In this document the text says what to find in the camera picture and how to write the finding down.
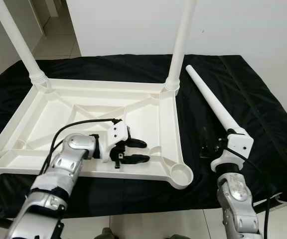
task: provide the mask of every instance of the black cloth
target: black cloth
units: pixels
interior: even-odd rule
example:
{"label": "black cloth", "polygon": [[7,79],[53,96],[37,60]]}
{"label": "black cloth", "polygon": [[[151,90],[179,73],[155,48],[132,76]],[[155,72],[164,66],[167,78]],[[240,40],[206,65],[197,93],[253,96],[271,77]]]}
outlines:
{"label": "black cloth", "polygon": [[[49,78],[163,83],[171,55],[116,55],[37,61]],[[186,55],[234,119],[254,138],[250,160],[272,183],[273,193],[287,198],[287,114],[260,77],[241,56]],[[67,217],[103,216],[219,207],[211,159],[200,158],[203,142],[214,145],[226,135],[223,127],[186,73],[176,97],[181,147],[193,182],[176,190],[163,181],[80,177]],[[31,84],[21,61],[0,75],[0,133]],[[254,195],[265,198],[263,183],[247,163],[242,173]],[[35,176],[0,175],[0,218],[20,209]]]}

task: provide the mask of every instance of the white cylinder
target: white cylinder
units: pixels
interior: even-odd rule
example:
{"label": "white cylinder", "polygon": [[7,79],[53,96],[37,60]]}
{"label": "white cylinder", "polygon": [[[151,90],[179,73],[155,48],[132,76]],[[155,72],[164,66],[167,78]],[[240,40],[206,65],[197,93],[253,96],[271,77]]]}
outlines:
{"label": "white cylinder", "polygon": [[208,102],[209,106],[213,110],[214,114],[217,116],[225,130],[240,128],[238,123],[232,118],[229,112],[224,108],[218,98],[213,94],[209,87],[204,83],[198,73],[193,69],[191,65],[186,68],[193,82],[199,88],[201,94]]}
{"label": "white cylinder", "polygon": [[0,0],[0,22],[27,68],[31,82],[33,84],[45,84],[47,77],[39,68],[3,0]]}
{"label": "white cylinder", "polygon": [[177,91],[180,87],[180,71],[182,67],[185,45],[190,33],[196,0],[185,0],[180,26],[177,32],[176,42],[172,54],[169,75],[165,81],[165,88],[168,91]]}

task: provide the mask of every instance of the black wire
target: black wire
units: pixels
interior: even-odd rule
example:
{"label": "black wire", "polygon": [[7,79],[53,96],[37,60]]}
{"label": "black wire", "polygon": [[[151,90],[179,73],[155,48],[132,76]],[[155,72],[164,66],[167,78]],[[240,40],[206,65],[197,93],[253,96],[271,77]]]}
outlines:
{"label": "black wire", "polygon": [[54,147],[55,145],[55,142],[56,142],[56,139],[57,137],[59,136],[59,134],[66,128],[68,127],[71,127],[71,126],[74,126],[74,125],[78,125],[78,124],[82,124],[82,123],[93,123],[93,122],[106,122],[106,121],[111,121],[111,122],[115,122],[116,119],[87,119],[87,120],[82,120],[82,121],[77,121],[77,122],[74,122],[74,123],[70,123],[68,125],[65,125],[63,128],[59,129],[59,131],[57,131],[57,133],[55,134],[54,138],[53,138],[53,141],[52,141],[52,144],[50,146],[50,149],[49,149],[49,154],[48,156],[46,157],[44,163],[43,163],[43,166],[42,166],[42,169],[40,170],[39,174],[41,175],[42,173],[45,172],[45,170],[48,168],[49,164],[50,164],[50,160],[52,158],[52,153],[54,152],[54,150],[56,149],[56,147],[58,147],[60,145],[57,144],[56,147]]}
{"label": "black wire", "polygon": [[251,161],[249,161],[246,157],[242,156],[241,154],[237,153],[236,151],[230,149],[230,148],[225,148],[227,151],[229,151],[230,153],[238,156],[239,158],[243,159],[245,162],[247,162],[248,164],[250,164],[261,176],[262,181],[264,183],[264,187],[266,190],[266,194],[267,194],[267,207],[265,210],[265,217],[264,217],[264,239],[268,238],[268,221],[269,221],[269,213],[270,213],[270,187],[269,187],[269,183],[267,182],[266,177],[264,176],[264,174],[262,173],[262,171]]}

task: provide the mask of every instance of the black fabric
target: black fabric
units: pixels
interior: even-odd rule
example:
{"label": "black fabric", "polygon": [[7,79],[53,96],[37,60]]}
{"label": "black fabric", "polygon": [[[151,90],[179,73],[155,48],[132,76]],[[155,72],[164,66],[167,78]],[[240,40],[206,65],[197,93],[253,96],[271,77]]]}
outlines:
{"label": "black fabric", "polygon": [[[38,61],[50,78],[163,83],[171,55],[116,55]],[[185,56],[241,127],[254,138],[250,160],[272,182],[273,193],[287,198],[287,114],[241,56]],[[215,208],[216,177],[211,159],[200,158],[203,140],[214,145],[226,132],[186,73],[176,97],[182,154],[193,182],[176,190],[167,182],[80,177],[69,200],[67,217]],[[22,62],[0,75],[0,132],[31,84]],[[263,183],[245,163],[242,173],[254,195],[265,197]],[[0,218],[12,218],[34,180],[31,175],[0,176]]]}

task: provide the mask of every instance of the black cable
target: black cable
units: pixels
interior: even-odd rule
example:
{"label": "black cable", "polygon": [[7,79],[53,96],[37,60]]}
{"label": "black cable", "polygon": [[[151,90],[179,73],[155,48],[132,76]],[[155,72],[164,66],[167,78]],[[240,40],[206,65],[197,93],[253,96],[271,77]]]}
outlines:
{"label": "black cable", "polygon": [[265,217],[264,217],[264,239],[268,238],[268,221],[269,221],[269,213],[270,213],[270,204],[271,204],[271,200],[270,200],[270,187],[269,187],[269,183],[267,182],[266,177],[264,176],[264,174],[262,173],[262,171],[251,161],[249,161],[246,157],[244,157],[243,155],[237,153],[236,151],[226,147],[225,148],[227,151],[229,151],[230,153],[234,154],[235,156],[238,156],[239,158],[243,159],[245,162],[247,162],[248,164],[250,164],[261,176],[262,181],[264,183],[264,187],[266,190],[266,194],[267,194],[267,207],[265,210]]}
{"label": "black cable", "polygon": [[59,131],[57,131],[57,133],[55,134],[54,138],[53,138],[53,141],[52,141],[52,144],[50,146],[50,149],[49,149],[49,154],[48,156],[46,157],[45,161],[44,161],[44,164],[42,166],[42,169],[40,170],[39,174],[41,175],[42,173],[45,172],[45,170],[48,168],[49,164],[50,164],[50,160],[52,158],[52,153],[54,152],[54,150],[56,149],[56,147],[58,147],[60,145],[57,144],[56,147],[54,147],[55,145],[55,142],[56,142],[56,139],[57,137],[59,136],[59,134],[66,128],[68,127],[71,127],[71,126],[74,126],[74,125],[78,125],[78,124],[82,124],[82,123],[93,123],[93,122],[106,122],[106,121],[111,121],[111,122],[117,122],[117,119],[87,119],[87,120],[82,120],[82,121],[77,121],[77,122],[74,122],[74,123],[70,123],[68,125],[65,125],[63,128],[59,129]]}

